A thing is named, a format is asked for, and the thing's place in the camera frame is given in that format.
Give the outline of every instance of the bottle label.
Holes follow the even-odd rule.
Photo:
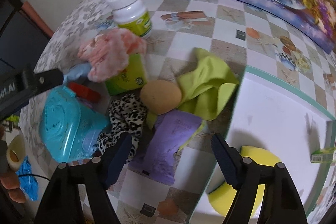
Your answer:
[[[152,30],[152,22],[148,11],[137,20],[127,24],[118,24],[118,26],[120,28],[129,29],[139,37],[144,37]]]

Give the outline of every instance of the leopard print fabric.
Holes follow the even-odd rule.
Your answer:
[[[127,94],[120,100],[113,100],[109,106],[111,130],[110,132],[101,132],[98,136],[97,148],[99,151],[103,154],[108,147],[117,143],[122,133],[128,132],[132,135],[132,148],[126,162],[130,162],[135,156],[142,136],[146,113],[146,107],[134,94]]]

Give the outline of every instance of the teal container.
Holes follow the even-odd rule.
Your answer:
[[[81,104],[66,86],[51,90],[40,123],[40,137],[57,162],[92,157],[99,133],[110,124],[107,117]]]

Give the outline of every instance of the pink fluffy scrunchie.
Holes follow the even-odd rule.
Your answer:
[[[146,53],[146,41],[128,29],[111,29],[81,44],[78,58],[90,62],[88,79],[104,82],[128,66],[128,56]]]

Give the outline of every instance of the barcode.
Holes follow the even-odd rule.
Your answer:
[[[323,156],[312,156],[311,161],[323,161]]]

